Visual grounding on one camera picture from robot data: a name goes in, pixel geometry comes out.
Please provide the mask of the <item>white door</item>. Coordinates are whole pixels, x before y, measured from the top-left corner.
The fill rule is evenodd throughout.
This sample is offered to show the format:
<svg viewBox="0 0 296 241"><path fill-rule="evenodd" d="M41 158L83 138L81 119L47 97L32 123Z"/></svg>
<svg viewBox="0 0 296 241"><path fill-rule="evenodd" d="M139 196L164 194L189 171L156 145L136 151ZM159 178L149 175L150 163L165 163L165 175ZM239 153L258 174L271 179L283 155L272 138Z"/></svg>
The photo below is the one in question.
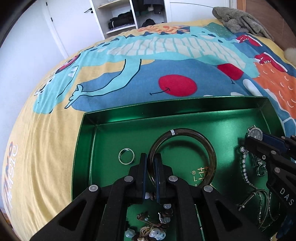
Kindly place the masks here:
<svg viewBox="0 0 296 241"><path fill-rule="evenodd" d="M43 11L65 59L104 39L92 1L43 1Z"/></svg>

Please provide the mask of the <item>green metallic tray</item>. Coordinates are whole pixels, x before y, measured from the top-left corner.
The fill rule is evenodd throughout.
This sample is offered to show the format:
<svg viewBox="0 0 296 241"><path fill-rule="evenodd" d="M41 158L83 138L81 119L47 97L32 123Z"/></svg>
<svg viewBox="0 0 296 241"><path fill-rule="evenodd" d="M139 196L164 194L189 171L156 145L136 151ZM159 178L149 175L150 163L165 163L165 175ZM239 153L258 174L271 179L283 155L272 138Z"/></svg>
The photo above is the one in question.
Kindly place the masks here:
<svg viewBox="0 0 296 241"><path fill-rule="evenodd" d="M285 208L246 133L285 132L266 97L203 97L84 114L65 240L269 240Z"/></svg>

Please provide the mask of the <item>grey crumpled garment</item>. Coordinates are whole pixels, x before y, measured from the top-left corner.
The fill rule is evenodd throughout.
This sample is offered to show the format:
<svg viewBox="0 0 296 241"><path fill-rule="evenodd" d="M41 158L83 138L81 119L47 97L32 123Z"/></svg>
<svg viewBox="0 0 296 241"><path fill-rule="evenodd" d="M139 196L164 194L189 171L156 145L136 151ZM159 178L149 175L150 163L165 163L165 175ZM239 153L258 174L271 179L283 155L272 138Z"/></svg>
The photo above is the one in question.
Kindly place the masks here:
<svg viewBox="0 0 296 241"><path fill-rule="evenodd" d="M216 6L212 9L212 15L232 33L250 33L274 42L274 37L267 28L245 11Z"/></svg>

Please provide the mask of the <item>folded black clothes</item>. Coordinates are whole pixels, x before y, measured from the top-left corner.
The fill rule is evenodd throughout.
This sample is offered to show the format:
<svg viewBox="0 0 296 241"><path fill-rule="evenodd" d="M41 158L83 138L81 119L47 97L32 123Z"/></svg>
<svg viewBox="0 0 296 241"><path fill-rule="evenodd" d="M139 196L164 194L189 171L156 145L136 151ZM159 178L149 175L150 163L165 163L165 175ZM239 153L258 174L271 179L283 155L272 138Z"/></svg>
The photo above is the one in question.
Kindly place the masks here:
<svg viewBox="0 0 296 241"><path fill-rule="evenodd" d="M130 25L130 24L134 24L134 18L131 10L125 13L121 13L114 18L111 18L108 23L108 28L110 30L113 30L117 27Z"/></svg>

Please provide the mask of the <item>silver wristwatch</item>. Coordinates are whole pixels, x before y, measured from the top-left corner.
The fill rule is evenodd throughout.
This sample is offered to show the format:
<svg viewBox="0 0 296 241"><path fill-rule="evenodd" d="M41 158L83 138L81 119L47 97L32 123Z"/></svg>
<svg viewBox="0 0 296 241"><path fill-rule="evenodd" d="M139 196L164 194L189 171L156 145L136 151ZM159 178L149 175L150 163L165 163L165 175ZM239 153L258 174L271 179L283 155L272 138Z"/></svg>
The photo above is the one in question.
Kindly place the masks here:
<svg viewBox="0 0 296 241"><path fill-rule="evenodd" d="M256 127L255 125L249 127L246 133L247 137L255 138L259 141L263 140L263 132L260 128Z"/></svg>

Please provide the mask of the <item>dark hanging jackets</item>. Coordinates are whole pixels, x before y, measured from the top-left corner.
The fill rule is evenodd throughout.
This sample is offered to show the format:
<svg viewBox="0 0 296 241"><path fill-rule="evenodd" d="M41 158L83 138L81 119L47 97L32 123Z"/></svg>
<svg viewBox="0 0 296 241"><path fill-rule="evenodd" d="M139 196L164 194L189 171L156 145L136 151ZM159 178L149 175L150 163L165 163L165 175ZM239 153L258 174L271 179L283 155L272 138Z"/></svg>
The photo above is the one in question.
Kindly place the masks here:
<svg viewBox="0 0 296 241"><path fill-rule="evenodd" d="M142 16L153 12L159 15L164 9L163 0L132 0L133 9L136 16Z"/></svg>

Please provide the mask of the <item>thin silver bangle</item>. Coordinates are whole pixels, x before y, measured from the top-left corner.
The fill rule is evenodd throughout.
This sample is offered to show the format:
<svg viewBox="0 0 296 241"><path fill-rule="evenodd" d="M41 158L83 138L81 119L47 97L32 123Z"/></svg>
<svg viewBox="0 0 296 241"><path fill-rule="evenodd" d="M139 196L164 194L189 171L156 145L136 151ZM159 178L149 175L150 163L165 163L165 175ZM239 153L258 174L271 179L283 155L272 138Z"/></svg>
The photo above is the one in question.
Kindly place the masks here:
<svg viewBox="0 0 296 241"><path fill-rule="evenodd" d="M260 230L266 230L278 220L277 217L273 217L271 214L272 193L270 191L255 188L250 193L250 195L238 206L238 210L241 211L244 209L255 196L259 198L259 208L257 214L258 227Z"/></svg>

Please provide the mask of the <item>yellow dinosaur bedspread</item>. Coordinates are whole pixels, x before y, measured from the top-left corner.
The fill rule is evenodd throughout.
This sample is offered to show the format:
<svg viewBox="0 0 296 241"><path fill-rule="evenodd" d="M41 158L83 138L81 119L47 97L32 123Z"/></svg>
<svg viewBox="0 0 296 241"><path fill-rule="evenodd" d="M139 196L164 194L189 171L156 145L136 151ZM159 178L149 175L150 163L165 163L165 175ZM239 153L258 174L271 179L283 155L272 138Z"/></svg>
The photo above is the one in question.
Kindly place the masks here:
<svg viewBox="0 0 296 241"><path fill-rule="evenodd" d="M224 95L269 97L295 134L295 65L273 41L217 20L131 30L64 61L29 96L6 147L1 195L18 238L29 240L69 204L84 113Z"/></svg>

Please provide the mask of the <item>dark brown bangle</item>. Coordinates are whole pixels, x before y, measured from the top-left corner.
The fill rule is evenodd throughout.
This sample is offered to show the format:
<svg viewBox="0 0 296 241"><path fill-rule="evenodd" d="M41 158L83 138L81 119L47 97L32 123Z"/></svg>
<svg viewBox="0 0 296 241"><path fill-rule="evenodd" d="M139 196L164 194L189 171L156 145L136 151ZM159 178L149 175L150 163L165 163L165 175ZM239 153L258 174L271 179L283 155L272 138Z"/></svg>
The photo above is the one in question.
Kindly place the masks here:
<svg viewBox="0 0 296 241"><path fill-rule="evenodd" d="M210 185L217 169L217 156L210 141L200 132L189 128L176 128L159 136L147 155L147 173L151 183L159 184L157 166L168 164L176 175L189 174L197 169L197 187Z"/></svg>

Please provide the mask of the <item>wooden headboard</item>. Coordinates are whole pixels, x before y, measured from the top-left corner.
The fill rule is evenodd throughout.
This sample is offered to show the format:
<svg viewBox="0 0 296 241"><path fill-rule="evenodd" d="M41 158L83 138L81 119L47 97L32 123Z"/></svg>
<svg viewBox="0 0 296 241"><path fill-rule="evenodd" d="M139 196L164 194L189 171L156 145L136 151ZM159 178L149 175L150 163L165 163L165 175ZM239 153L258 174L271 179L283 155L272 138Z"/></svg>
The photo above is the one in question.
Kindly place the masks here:
<svg viewBox="0 0 296 241"><path fill-rule="evenodd" d="M262 0L234 1L239 10L246 11L262 23L282 49L295 48L295 35L284 18L267 2Z"/></svg>

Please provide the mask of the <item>white fluffy pillow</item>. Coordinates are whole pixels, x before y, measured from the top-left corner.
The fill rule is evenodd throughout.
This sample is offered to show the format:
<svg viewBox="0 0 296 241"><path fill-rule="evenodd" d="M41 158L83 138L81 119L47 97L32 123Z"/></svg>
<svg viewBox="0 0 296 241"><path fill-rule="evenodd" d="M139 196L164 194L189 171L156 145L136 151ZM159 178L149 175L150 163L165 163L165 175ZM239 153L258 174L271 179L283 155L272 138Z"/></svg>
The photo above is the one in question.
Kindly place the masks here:
<svg viewBox="0 0 296 241"><path fill-rule="evenodd" d="M296 48L287 48L284 51L284 57L287 61L292 63L293 66L296 66Z"/></svg>

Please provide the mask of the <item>open white wardrobe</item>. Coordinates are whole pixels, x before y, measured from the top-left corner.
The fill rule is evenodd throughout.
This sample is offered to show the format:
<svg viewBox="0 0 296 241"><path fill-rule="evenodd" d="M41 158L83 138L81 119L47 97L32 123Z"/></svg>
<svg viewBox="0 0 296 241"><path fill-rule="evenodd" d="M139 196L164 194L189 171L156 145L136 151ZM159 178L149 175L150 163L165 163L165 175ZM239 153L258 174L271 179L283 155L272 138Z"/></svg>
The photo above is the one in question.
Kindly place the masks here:
<svg viewBox="0 0 296 241"><path fill-rule="evenodd" d="M145 6L144 1L90 1L103 39L130 29L139 29L145 21L154 23L188 22L214 18L212 9L236 8L236 1L160 1L161 5Z"/></svg>

